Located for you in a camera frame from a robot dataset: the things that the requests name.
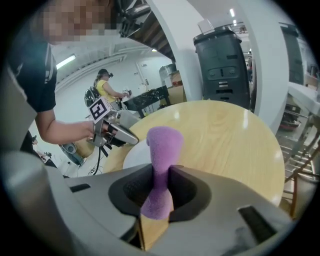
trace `yellow shirt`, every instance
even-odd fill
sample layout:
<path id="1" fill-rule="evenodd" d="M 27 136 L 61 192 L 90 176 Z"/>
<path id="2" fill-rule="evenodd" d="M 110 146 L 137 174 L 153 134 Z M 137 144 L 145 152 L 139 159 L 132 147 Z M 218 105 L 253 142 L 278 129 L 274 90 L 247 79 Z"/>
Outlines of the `yellow shirt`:
<path id="1" fill-rule="evenodd" d="M 96 89 L 99 92 L 99 94 L 103 97 L 105 97 L 107 99 L 107 101 L 109 103 L 114 102 L 116 99 L 114 97 L 112 97 L 109 93 L 107 93 L 105 91 L 105 89 L 103 88 L 103 85 L 107 83 L 106 80 L 100 80 L 97 84 L 96 84 Z"/>

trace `white pillar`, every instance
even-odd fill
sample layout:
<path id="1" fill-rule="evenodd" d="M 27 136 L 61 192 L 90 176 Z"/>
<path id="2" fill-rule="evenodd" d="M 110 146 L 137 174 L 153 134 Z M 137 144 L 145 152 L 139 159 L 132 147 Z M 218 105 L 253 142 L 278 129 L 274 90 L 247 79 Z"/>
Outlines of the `white pillar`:
<path id="1" fill-rule="evenodd" d="M 193 38 L 204 18 L 186 0 L 146 0 L 171 46 L 188 101 L 201 100 L 203 80 Z"/>
<path id="2" fill-rule="evenodd" d="M 293 24 L 271 0 L 238 0 L 235 7 L 248 31 L 255 59 L 257 94 L 255 114 L 275 134 L 288 95 L 289 61 L 279 22 Z"/>

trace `light wood tabletop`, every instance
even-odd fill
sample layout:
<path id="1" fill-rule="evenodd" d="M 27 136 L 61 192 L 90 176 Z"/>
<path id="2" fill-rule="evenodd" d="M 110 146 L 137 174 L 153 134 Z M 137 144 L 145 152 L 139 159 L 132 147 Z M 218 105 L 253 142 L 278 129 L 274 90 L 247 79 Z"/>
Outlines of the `light wood tabletop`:
<path id="1" fill-rule="evenodd" d="M 172 127 L 183 134 L 178 165 L 237 180 L 279 205 L 285 181 L 282 151 L 269 127 L 250 111 L 221 101 L 189 101 L 160 109 L 130 130 L 142 141 L 149 129 L 156 126 Z M 129 145 L 113 148 L 103 172 L 123 169 L 132 148 Z M 142 228 L 148 226 L 153 230 L 149 233 L 145 227 L 143 234 L 148 248 L 146 244 L 151 246 L 160 236 L 154 237 L 154 228 L 150 226 L 164 224 L 145 219 L 144 216 L 140 219 Z"/>

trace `ceiling light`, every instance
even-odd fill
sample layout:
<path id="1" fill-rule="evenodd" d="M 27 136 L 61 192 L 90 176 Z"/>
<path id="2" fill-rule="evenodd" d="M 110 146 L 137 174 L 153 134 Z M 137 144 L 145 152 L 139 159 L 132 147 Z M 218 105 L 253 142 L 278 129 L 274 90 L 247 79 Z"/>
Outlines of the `ceiling light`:
<path id="1" fill-rule="evenodd" d="M 66 58 L 65 60 L 61 61 L 60 63 L 58 63 L 56 65 L 56 69 L 60 69 L 62 66 L 66 65 L 67 63 L 73 61 L 76 58 L 76 56 L 73 54 L 72 56 L 70 56 L 69 58 Z"/>
<path id="2" fill-rule="evenodd" d="M 230 14 L 231 14 L 231 17 L 234 17 L 234 16 L 235 16 L 234 9 L 230 9 Z"/>

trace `purple foam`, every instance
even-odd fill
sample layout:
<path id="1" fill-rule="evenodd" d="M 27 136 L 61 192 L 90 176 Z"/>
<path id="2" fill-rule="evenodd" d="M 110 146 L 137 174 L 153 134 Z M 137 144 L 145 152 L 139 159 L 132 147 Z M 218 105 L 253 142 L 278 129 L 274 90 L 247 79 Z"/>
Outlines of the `purple foam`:
<path id="1" fill-rule="evenodd" d="M 163 220 L 169 216 L 172 205 L 168 170 L 179 160 L 184 137 L 171 127 L 158 126 L 148 131 L 146 143 L 150 147 L 153 166 L 153 189 L 141 207 L 141 213 L 149 219 Z"/>

